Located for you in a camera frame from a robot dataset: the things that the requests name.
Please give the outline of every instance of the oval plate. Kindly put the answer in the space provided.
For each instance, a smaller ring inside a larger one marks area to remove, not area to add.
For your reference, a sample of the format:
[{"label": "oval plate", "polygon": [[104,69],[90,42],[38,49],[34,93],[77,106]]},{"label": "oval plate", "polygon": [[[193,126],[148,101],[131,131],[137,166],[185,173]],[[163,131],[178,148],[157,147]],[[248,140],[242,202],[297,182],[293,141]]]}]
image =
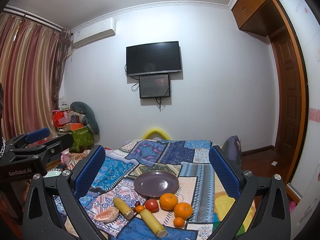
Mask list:
[{"label": "oval plate", "polygon": [[140,194],[148,197],[160,197],[165,193],[175,193],[179,181],[167,171],[147,171],[134,180],[134,188]]}]

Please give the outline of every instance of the metal bolt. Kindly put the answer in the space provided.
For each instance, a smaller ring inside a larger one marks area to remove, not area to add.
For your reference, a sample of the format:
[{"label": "metal bolt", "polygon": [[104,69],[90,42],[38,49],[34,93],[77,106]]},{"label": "metal bolt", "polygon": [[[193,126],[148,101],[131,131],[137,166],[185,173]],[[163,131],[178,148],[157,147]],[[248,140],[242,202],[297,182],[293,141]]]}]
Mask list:
[{"label": "metal bolt", "polygon": [[244,173],[247,177],[251,177],[251,176],[252,176],[252,171],[245,170],[243,173]]},{"label": "metal bolt", "polygon": [[275,174],[275,179],[276,180],[281,180],[281,176],[279,174]]},{"label": "metal bolt", "polygon": [[62,172],[62,176],[65,176],[65,177],[66,177],[66,176],[69,176],[70,173],[71,173],[70,170],[65,170],[65,171]]},{"label": "metal bolt", "polygon": [[39,178],[40,178],[40,174],[39,173],[33,175],[33,179],[39,179]]}]

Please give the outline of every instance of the patchwork tablecloth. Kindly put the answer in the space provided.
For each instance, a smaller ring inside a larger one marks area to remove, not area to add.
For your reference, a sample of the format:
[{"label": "patchwork tablecloth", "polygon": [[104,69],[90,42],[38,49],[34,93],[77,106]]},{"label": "patchwork tablecloth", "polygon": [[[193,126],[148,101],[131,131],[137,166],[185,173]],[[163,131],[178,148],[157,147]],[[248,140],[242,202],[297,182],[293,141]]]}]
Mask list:
[{"label": "patchwork tablecloth", "polygon": [[[168,231],[167,236],[162,239],[206,240],[234,202],[233,198],[227,196],[209,163],[211,145],[210,141],[203,140],[133,140],[120,149],[106,150],[105,162],[90,191],[80,202],[95,225],[107,233],[109,239],[156,240],[140,215],[134,216],[130,221],[119,215],[112,223],[98,222],[93,217],[112,206],[114,197],[120,197],[129,206],[134,206],[137,200],[144,202],[147,197],[134,190],[134,179],[146,171],[168,171],[179,180],[179,189],[175,193],[179,202],[190,203],[194,211],[183,229],[173,226],[173,212],[160,209],[154,213]],[[66,220],[59,197],[56,197],[56,204]],[[238,234],[247,230],[254,213],[253,203]]]}]

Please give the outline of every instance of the orange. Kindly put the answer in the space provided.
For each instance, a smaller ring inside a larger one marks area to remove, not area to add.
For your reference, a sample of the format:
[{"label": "orange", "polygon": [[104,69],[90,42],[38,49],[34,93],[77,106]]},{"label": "orange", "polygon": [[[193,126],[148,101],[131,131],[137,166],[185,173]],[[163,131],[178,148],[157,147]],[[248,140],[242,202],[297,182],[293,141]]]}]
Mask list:
[{"label": "orange", "polygon": [[145,209],[145,207],[142,206],[142,205],[136,206],[136,212],[137,212],[138,214],[140,214],[140,212],[141,212],[142,210],[144,210],[144,209]]},{"label": "orange", "polygon": [[186,220],[188,217],[192,215],[192,206],[185,202],[178,203],[173,209],[175,217],[181,217]]},{"label": "orange", "polygon": [[178,198],[172,193],[166,193],[160,197],[159,204],[162,209],[173,210],[178,204]]},{"label": "orange", "polygon": [[173,220],[173,225],[176,228],[182,228],[184,226],[184,219],[183,218],[175,218]]}]

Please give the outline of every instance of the blue gripper pad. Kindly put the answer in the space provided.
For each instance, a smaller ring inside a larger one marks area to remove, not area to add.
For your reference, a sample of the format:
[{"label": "blue gripper pad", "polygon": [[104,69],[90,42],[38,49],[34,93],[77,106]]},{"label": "blue gripper pad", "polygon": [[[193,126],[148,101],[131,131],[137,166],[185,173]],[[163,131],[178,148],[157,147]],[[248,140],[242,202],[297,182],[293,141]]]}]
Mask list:
[{"label": "blue gripper pad", "polygon": [[241,194],[240,182],[228,164],[222,158],[220,153],[214,147],[211,147],[209,150],[209,161],[214,171],[217,173],[217,176],[219,177],[221,184],[228,196],[238,199]]},{"label": "blue gripper pad", "polygon": [[48,128],[43,128],[38,131],[27,134],[24,141],[26,143],[35,143],[41,139],[44,139],[50,135],[50,130]]},{"label": "blue gripper pad", "polygon": [[75,180],[75,191],[73,192],[77,199],[84,197],[96,178],[101,166],[106,159],[106,152],[102,146],[96,149],[87,165],[81,170],[81,173]]}]

